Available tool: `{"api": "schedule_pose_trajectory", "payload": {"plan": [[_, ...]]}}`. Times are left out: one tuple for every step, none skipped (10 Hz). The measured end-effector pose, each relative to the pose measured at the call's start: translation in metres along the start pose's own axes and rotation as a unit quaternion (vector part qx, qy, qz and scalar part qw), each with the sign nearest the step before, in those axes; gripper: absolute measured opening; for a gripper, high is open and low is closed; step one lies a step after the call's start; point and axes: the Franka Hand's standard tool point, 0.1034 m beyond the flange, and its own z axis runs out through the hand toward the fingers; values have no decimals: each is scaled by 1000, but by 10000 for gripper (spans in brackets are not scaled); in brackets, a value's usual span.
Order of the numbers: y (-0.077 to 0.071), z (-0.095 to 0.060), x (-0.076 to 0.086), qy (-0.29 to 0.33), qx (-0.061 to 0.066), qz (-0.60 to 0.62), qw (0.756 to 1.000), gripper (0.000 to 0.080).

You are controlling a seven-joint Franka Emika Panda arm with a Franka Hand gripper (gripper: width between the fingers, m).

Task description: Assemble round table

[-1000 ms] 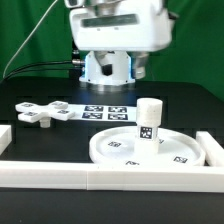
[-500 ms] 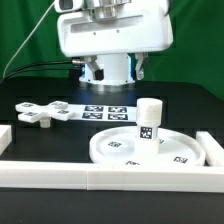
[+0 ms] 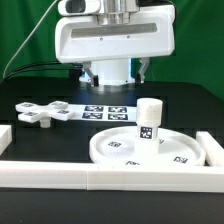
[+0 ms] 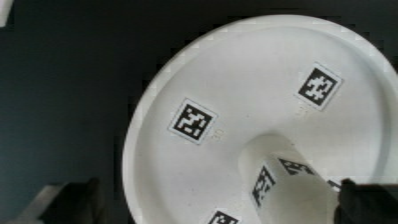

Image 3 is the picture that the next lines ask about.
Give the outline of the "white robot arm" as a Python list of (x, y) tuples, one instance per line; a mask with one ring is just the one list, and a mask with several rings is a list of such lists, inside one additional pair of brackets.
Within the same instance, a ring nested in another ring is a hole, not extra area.
[(80, 63), (80, 81), (91, 86), (133, 83), (133, 59), (143, 81), (150, 59), (175, 48), (176, 7), (166, 0), (59, 0), (58, 11), (56, 58)]

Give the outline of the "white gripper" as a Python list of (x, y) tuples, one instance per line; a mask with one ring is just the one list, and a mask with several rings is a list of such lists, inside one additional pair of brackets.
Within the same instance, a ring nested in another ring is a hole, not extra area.
[(98, 76), (91, 61), (140, 58), (137, 82), (143, 83), (149, 57), (170, 55), (174, 48), (173, 5), (141, 7), (130, 22), (101, 26), (95, 15), (64, 17), (55, 29), (55, 53), (61, 63), (83, 63), (92, 87)]

